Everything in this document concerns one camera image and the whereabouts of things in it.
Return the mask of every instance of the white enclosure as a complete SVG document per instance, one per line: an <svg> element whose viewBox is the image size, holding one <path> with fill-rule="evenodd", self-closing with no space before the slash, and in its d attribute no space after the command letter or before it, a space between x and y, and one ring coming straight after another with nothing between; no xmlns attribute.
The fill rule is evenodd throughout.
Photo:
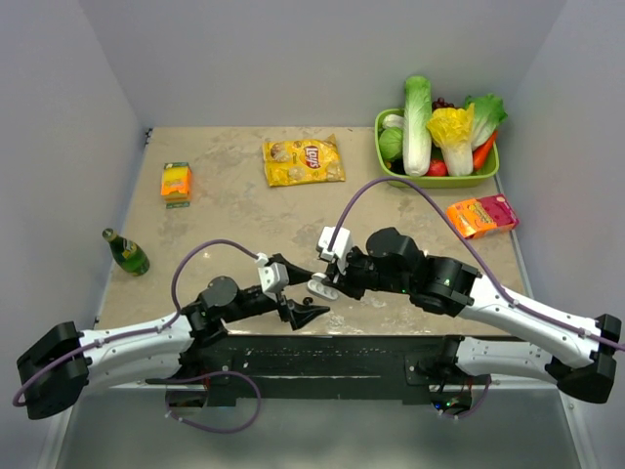
<svg viewBox="0 0 625 469"><path fill-rule="evenodd" d="M15 359L58 322L91 325L99 232L123 223L147 127L371 126L414 73L452 102L498 93L536 298L625 320L623 24L622 0L3 2L0 466L36 466L50 421L11 407ZM623 376L576 410L602 468L625 464Z"/></svg>

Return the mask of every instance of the lay's logo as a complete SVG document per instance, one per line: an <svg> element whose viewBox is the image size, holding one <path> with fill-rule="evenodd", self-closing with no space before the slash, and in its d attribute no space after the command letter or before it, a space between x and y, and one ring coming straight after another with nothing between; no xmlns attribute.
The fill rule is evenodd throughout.
<svg viewBox="0 0 625 469"><path fill-rule="evenodd" d="M304 147L304 155L306 157L306 165L311 169L319 169L319 149L317 147Z"/></svg>

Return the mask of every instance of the beige countertop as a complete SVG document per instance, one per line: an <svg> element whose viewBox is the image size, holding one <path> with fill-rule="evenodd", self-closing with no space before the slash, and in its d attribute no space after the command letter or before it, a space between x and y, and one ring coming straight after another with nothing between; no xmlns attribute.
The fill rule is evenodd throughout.
<svg viewBox="0 0 625 469"><path fill-rule="evenodd" d="M261 143L265 140L337 138L347 182L288 188L268 187ZM324 271L315 246L324 226L334 226L345 204L362 185L381 176L372 128L346 127L203 127L154 129L135 188L124 235L147 253L151 267L142 277L130 277L115 268L104 298L98 328L120 327L170 314L172 273L197 244L230 238L253 252L281 253L292 263ZM165 162L188 161L193 172L192 202L188 208L169 209L160 197ZM429 190L446 208L469 197L497 193L495 182L474 189ZM433 255L476 262L437 213L416 192L380 184L356 204L346 222L356 245L375 231L395 226L412 236L419 248ZM522 291L521 275L509 234L472 240L493 272L508 287ZM229 276L241 288L258 283L251 259L227 246L198 254L183 271L181 303L217 276ZM288 287L286 295L301 302L308 296L303 285ZM228 324L239 333L263 334L498 334L497 329L468 320L454 320L422 312L407 297L368 292L357 302L341 298L332 311L303 329L292 332L277 313Z"/></svg>

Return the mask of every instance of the beer bottle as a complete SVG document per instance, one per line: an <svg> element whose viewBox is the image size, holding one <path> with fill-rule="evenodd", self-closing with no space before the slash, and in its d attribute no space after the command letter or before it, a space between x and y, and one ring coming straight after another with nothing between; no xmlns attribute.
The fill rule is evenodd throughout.
<svg viewBox="0 0 625 469"><path fill-rule="evenodd" d="M139 245L107 228L102 237L108 241L115 262L132 276L142 276L149 269L149 260Z"/></svg>

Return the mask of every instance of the bag of chips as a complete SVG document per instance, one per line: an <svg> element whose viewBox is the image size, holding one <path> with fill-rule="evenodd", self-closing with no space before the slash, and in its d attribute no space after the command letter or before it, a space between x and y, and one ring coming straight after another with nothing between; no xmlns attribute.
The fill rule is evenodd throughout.
<svg viewBox="0 0 625 469"><path fill-rule="evenodd" d="M270 186L345 181L336 138L263 143L265 175Z"/></svg>

